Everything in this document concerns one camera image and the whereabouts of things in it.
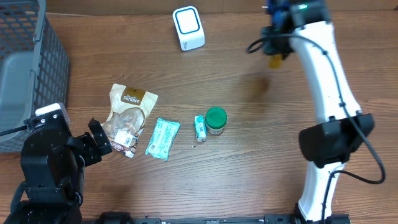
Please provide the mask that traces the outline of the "yellow oil bottle silver cap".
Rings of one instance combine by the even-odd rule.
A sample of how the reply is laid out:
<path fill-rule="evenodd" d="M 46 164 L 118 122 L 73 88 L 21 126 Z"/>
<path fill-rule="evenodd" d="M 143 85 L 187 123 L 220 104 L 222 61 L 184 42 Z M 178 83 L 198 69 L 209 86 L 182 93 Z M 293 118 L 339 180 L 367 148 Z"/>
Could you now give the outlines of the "yellow oil bottle silver cap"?
<path fill-rule="evenodd" d="M 269 58 L 269 68 L 277 69 L 282 65 L 283 56 L 282 54 L 271 55 Z"/>

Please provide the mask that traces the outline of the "brown labelled food package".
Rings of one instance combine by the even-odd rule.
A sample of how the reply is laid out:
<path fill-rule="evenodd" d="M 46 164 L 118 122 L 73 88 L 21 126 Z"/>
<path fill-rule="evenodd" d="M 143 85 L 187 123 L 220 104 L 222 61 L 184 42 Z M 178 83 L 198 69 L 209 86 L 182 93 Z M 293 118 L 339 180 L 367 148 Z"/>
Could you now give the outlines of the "brown labelled food package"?
<path fill-rule="evenodd" d="M 132 158 L 146 119 L 158 96 L 149 91 L 115 83 L 109 92 L 109 99 L 110 113 L 102 127 L 112 148 Z"/>

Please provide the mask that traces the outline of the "white green snack package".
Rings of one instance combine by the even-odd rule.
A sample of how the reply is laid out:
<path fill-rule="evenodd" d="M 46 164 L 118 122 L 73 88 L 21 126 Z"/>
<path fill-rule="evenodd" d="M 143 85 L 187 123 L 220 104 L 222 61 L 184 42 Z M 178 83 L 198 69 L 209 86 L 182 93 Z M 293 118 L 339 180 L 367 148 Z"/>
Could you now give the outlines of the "white green snack package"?
<path fill-rule="evenodd" d="M 180 123 L 159 118 L 148 143 L 146 155 L 150 154 L 154 158 L 167 161 L 169 158 L 169 151 L 179 128 Z"/>

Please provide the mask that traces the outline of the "green lid white jar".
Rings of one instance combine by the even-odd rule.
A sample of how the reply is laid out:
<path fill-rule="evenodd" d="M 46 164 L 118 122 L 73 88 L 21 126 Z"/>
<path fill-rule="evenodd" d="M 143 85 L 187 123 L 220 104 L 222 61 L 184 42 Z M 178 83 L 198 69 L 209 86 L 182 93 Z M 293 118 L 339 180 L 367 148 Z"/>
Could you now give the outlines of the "green lid white jar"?
<path fill-rule="evenodd" d="M 223 108 L 212 107 L 206 112 L 205 124 L 210 134 L 217 135 L 224 131 L 227 123 L 227 114 Z"/>

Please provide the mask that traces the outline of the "teal tissue pack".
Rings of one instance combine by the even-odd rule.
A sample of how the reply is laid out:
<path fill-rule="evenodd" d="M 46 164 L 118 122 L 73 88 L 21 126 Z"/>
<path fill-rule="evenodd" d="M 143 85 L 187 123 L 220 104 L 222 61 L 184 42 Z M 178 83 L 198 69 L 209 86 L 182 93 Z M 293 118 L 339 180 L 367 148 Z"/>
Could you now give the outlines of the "teal tissue pack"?
<path fill-rule="evenodd" d="M 194 118 L 194 127 L 196 133 L 196 139 L 198 142 L 205 142 L 207 135 L 206 135 L 206 125 L 205 120 L 202 115 L 195 116 Z"/>

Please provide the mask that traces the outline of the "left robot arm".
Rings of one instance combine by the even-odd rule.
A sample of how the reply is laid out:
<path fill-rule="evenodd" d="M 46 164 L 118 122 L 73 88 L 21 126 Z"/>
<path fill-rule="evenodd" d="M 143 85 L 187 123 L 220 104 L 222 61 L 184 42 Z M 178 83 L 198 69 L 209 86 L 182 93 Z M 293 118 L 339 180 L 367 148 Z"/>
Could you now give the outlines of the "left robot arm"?
<path fill-rule="evenodd" d="M 13 196 L 6 223 L 82 223 L 85 168 L 101 162 L 111 144 L 100 122 L 72 136 L 59 116 L 28 119 L 31 135 L 21 151 L 24 181 Z"/>

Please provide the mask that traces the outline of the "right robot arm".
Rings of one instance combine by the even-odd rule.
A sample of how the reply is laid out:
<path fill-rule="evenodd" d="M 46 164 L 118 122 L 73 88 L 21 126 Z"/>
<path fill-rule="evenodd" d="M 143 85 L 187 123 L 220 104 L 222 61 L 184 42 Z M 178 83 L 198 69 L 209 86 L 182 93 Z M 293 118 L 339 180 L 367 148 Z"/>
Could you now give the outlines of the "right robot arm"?
<path fill-rule="evenodd" d="M 347 215 L 332 213 L 331 201 L 350 155 L 373 130 L 373 117 L 362 113 L 349 88 L 324 1 L 268 1 L 267 13 L 271 25 L 261 31 L 263 52 L 272 57 L 270 65 L 297 54 L 315 107 L 316 124 L 298 136 L 308 168 L 292 221 L 348 223 Z"/>

